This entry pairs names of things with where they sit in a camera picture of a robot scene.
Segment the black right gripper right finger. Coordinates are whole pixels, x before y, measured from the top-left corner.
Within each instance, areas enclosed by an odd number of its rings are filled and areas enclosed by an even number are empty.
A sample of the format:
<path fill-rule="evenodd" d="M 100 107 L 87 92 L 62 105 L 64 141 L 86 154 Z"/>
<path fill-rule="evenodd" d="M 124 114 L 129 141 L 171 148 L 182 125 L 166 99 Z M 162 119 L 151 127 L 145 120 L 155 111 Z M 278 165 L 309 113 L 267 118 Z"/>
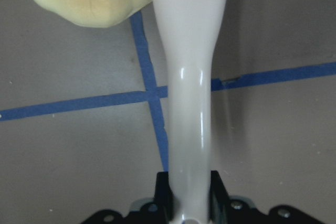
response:
<path fill-rule="evenodd" d="M 230 198 L 216 170 L 211 171 L 211 186 L 209 191 L 209 218 L 212 223 L 229 223 Z"/>

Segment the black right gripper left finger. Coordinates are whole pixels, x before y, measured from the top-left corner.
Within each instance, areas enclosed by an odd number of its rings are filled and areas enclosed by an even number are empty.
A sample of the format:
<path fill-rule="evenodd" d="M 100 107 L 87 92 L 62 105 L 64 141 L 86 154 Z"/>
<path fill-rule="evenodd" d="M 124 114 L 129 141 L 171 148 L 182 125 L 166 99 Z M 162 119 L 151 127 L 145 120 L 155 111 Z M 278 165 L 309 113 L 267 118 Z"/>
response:
<path fill-rule="evenodd" d="M 173 219 L 173 194 L 168 172 L 159 172 L 156 175 L 154 203 L 158 206 L 154 223 L 169 223 Z"/>

